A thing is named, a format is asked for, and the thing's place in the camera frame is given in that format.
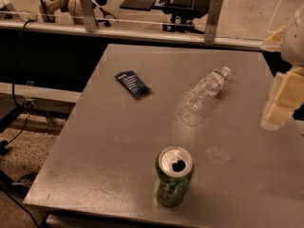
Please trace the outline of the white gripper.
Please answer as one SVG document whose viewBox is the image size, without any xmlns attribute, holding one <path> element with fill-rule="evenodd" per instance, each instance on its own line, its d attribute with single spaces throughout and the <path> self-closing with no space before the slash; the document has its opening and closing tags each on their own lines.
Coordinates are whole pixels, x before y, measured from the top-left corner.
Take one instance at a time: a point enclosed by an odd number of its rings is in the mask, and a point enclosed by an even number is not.
<svg viewBox="0 0 304 228">
<path fill-rule="evenodd" d="M 294 65 L 286 73 L 278 72 L 271 84 L 260 125 L 274 131 L 286 124 L 304 104 L 304 3 L 294 12 L 285 27 L 265 39 L 260 48 L 281 52 L 281 58 Z"/>
</svg>

